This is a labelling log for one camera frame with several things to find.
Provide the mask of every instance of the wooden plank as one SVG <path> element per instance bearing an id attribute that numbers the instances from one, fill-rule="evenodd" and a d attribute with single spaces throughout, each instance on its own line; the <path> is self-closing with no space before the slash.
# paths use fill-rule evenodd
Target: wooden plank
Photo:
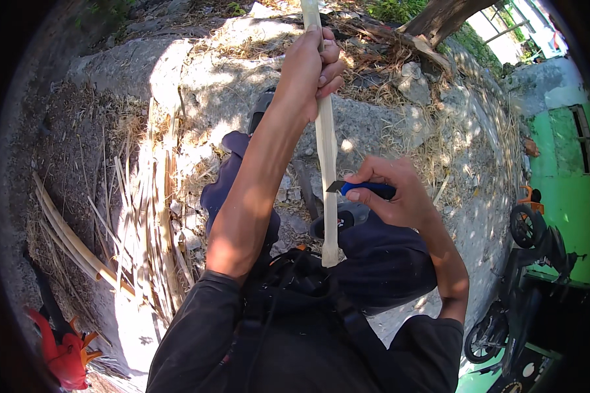
<path id="1" fill-rule="evenodd" d="M 304 28 L 316 25 L 322 28 L 319 7 L 316 0 L 302 0 L 301 8 L 304 15 Z M 323 41 L 319 45 L 323 51 Z M 318 100 L 319 114 L 315 120 L 317 136 L 317 154 L 322 168 L 322 187 L 325 191 L 337 180 L 337 137 L 334 130 L 332 115 L 332 99 L 330 96 Z M 322 247 L 322 265 L 331 267 L 338 263 L 338 231 L 337 231 L 337 194 L 323 193 L 324 241 Z"/>

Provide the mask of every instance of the knife blade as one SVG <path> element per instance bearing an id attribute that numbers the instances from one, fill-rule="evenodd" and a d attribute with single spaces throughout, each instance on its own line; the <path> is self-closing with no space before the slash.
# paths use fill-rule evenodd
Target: knife blade
<path id="1" fill-rule="evenodd" d="M 339 192 L 341 193 L 341 195 L 345 195 L 349 190 L 353 188 L 370 189 L 374 194 L 386 200 L 390 200 L 391 198 L 393 198 L 394 195 L 396 195 L 396 188 L 388 184 L 369 182 L 352 184 L 347 183 L 344 180 L 336 180 L 335 182 L 332 182 L 330 187 L 328 187 L 328 189 L 326 190 L 326 193 Z"/>

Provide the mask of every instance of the dirt ground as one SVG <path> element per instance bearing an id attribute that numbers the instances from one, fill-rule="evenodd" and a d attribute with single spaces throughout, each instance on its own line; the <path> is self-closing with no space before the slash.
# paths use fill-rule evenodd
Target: dirt ground
<path id="1" fill-rule="evenodd" d="M 153 20 L 147 20 L 147 17 L 150 14 L 159 14 L 160 10 L 169 5 L 165 1 L 142 3 L 146 4 L 146 12 L 142 12 L 136 19 L 140 23 Z M 223 18 L 231 16 L 225 11 L 227 7 L 224 4 L 211 4 L 215 12 L 214 16 L 208 18 L 205 10 L 210 6 L 207 2 L 204 3 L 193 3 L 186 14 L 195 15 L 187 20 L 198 27 L 213 29 L 224 23 Z M 279 10 L 292 7 L 289 3 L 280 3 L 283 4 L 271 4 Z M 77 4 L 71 6 L 72 8 L 58 10 L 55 18 L 70 23 Z M 113 242 L 99 224 L 87 197 L 93 199 L 97 210 L 105 219 L 108 215 L 108 204 L 105 201 L 109 198 L 109 225 L 113 232 L 120 234 L 123 204 L 118 193 L 113 157 L 118 155 L 125 162 L 125 143 L 127 135 L 131 135 L 129 172 L 132 179 L 137 176 L 138 154 L 143 149 L 141 141 L 147 128 L 148 98 L 119 96 L 109 90 L 95 89 L 92 85 L 75 85 L 67 81 L 68 62 L 77 56 L 105 50 L 104 42 L 109 30 L 100 31 L 98 35 L 91 32 L 86 38 L 81 37 L 78 45 L 65 42 L 63 46 L 59 45 L 60 48 L 53 48 L 55 41 L 51 37 L 57 33 L 56 29 L 46 26 L 41 30 L 38 48 L 28 57 L 35 61 L 25 61 L 21 66 L 20 78 L 12 88 L 13 105 L 7 108 L 7 117 L 2 122 L 3 130 L 7 131 L 4 131 L 6 137 L 0 144 L 0 165 L 3 167 L 0 178 L 6 178 L 9 180 L 7 183 L 10 182 L 9 187 L 0 184 L 0 217 L 6 217 L 9 223 L 0 228 L 0 235 L 5 244 L 10 244 L 10 247 L 0 249 L 4 260 L 8 261 L 2 267 L 2 275 L 12 284 L 9 295 L 13 304 L 17 307 L 27 305 L 37 308 L 41 305 L 34 276 L 20 257 L 21 249 L 27 243 L 35 262 L 51 276 L 51 286 L 66 318 L 69 320 L 72 316 L 79 315 L 80 328 L 99 331 L 103 336 L 92 344 L 93 349 L 101 349 L 105 355 L 92 365 L 92 369 L 100 372 L 91 374 L 92 390 L 143 391 L 150 360 L 165 333 L 165 324 L 147 308 L 138 309 L 124 297 L 114 294 L 113 287 L 104 280 L 94 282 L 61 250 L 49 247 L 51 240 L 40 225 L 43 217 L 32 193 L 30 174 L 33 170 L 39 173 L 49 195 L 75 234 L 98 259 L 116 271 L 118 262 L 114 257 Z M 121 30 L 116 44 L 139 38 L 138 33 Z M 73 47 L 72 51 L 65 48 L 69 45 Z M 34 75 L 36 71 L 39 71 L 37 76 L 31 78 L 30 75 Z M 484 109 L 491 108 L 493 111 L 485 109 L 490 121 L 510 122 L 511 119 L 506 114 L 507 104 L 495 98 L 494 90 L 490 92 L 489 84 L 480 77 L 473 79 L 471 70 L 464 69 L 464 74 L 467 75 L 466 78 L 455 83 L 466 85 L 470 90 L 476 85 L 475 91 L 487 92 L 485 102 L 480 98 L 479 101 Z M 394 95 L 390 98 L 392 101 L 387 101 L 386 105 L 393 104 L 393 99 L 400 100 L 401 97 L 397 90 L 390 91 Z M 354 86 L 348 84 L 340 95 L 354 97 Z M 433 96 L 437 97 L 434 87 Z M 369 102 L 375 103 L 376 100 L 371 99 Z M 461 125 L 460 120 L 439 123 L 438 112 L 433 107 L 425 113 L 431 116 L 433 124 L 439 124 L 437 132 L 423 145 L 410 151 L 405 149 L 402 153 L 412 154 L 420 162 L 420 170 L 427 164 L 432 165 L 433 169 L 427 170 L 428 174 L 424 176 L 433 198 L 444 178 L 448 176 L 447 189 L 443 191 L 437 208 L 442 213 L 471 276 L 471 298 L 465 324 L 468 330 L 481 318 L 491 300 L 496 279 L 493 271 L 502 266 L 510 247 L 506 217 L 517 186 L 517 137 L 509 134 L 512 132 L 509 128 L 500 125 L 495 128 L 495 133 L 496 129 L 498 132 L 494 137 L 489 134 L 489 130 L 485 130 L 485 125 L 480 120 L 474 120 L 474 124 L 465 126 Z M 181 149 L 183 146 L 197 149 L 204 146 L 211 149 L 211 155 L 207 158 L 189 163 L 187 172 L 180 170 L 180 176 L 187 176 L 191 187 L 184 189 L 183 194 L 173 196 L 174 200 L 179 200 L 184 205 L 184 211 L 194 212 L 192 220 L 195 221 L 192 225 L 188 223 L 187 217 L 179 221 L 182 227 L 191 229 L 201 238 L 200 246 L 192 251 L 193 263 L 189 266 L 196 278 L 203 271 L 207 244 L 207 215 L 198 206 L 198 197 L 201 187 L 216 178 L 218 165 L 228 155 L 220 150 L 216 140 L 218 133 L 212 128 L 204 130 L 200 135 L 192 134 L 191 124 L 184 124 L 182 128 L 180 151 L 177 152 L 180 159 L 190 156 L 190 153 L 184 156 Z M 504 157 L 504 163 L 498 162 L 495 158 L 498 155 Z M 307 161 L 307 164 L 309 170 L 317 170 L 318 173 L 314 159 Z M 274 245 L 274 253 L 286 251 L 300 243 L 318 249 L 320 243 L 312 240 L 307 233 L 307 224 L 311 222 L 311 218 L 304 200 L 297 196 L 299 179 L 294 175 L 291 165 L 286 177 L 289 185 L 284 187 L 285 198 L 275 202 L 283 225 L 280 240 Z M 123 271 L 126 280 L 133 282 L 131 272 L 127 269 Z M 406 318 L 418 313 L 436 316 L 440 306 L 437 291 L 433 291 L 415 302 L 373 317 L 370 324 L 388 345 Z M 38 339 L 33 333 L 32 324 L 23 316 L 19 316 L 19 321 L 27 332 L 29 341 L 34 344 Z"/>

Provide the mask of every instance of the motorcycle tire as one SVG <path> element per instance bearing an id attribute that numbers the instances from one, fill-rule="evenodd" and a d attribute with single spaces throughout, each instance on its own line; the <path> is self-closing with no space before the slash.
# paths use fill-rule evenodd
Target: motorcycle tire
<path id="1" fill-rule="evenodd" d="M 465 357 L 467 358 L 467 360 L 470 363 L 474 363 L 474 364 L 485 363 L 489 359 L 495 357 L 498 354 L 498 351 L 500 348 L 495 347 L 495 346 L 491 346 L 488 349 L 486 349 L 486 354 L 482 355 L 482 356 L 475 355 L 474 352 L 472 352 L 472 339 L 473 339 L 473 337 L 477 336 L 477 340 L 478 340 L 483 335 L 484 329 L 485 329 L 484 326 L 481 326 L 481 324 L 477 324 L 472 328 L 472 330 L 470 330 L 470 333 L 465 338 L 465 342 L 463 344 L 463 351 L 465 353 Z"/>
<path id="2" fill-rule="evenodd" d="M 531 224 L 531 231 L 525 231 L 524 228 L 520 228 L 522 216 L 527 216 L 525 218 L 526 222 L 530 221 Z M 540 223 L 537 218 L 535 218 L 535 212 L 531 210 L 531 208 L 526 204 L 519 204 L 513 207 L 511 210 L 511 214 L 509 215 L 509 232 L 511 233 L 511 237 L 513 241 L 520 248 L 531 248 L 535 245 L 535 242 L 540 237 Z"/>

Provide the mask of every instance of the motorcycle wheel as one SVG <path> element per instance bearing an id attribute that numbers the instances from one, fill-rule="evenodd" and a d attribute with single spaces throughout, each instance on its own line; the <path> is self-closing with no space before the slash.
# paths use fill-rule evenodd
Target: motorcycle wheel
<path id="1" fill-rule="evenodd" d="M 490 337 L 490 340 L 494 340 L 496 336 L 495 332 Z M 498 347 L 495 346 L 477 346 L 475 343 L 483 337 L 484 334 L 484 326 L 475 325 L 470 333 L 467 335 L 463 345 L 463 351 L 465 353 L 465 357 L 468 359 L 470 363 L 480 364 L 485 363 L 489 359 L 493 358 L 498 354 Z"/>
<path id="2" fill-rule="evenodd" d="M 539 223 L 535 212 L 526 204 L 513 207 L 509 216 L 509 232 L 521 248 L 531 248 L 539 237 Z"/>

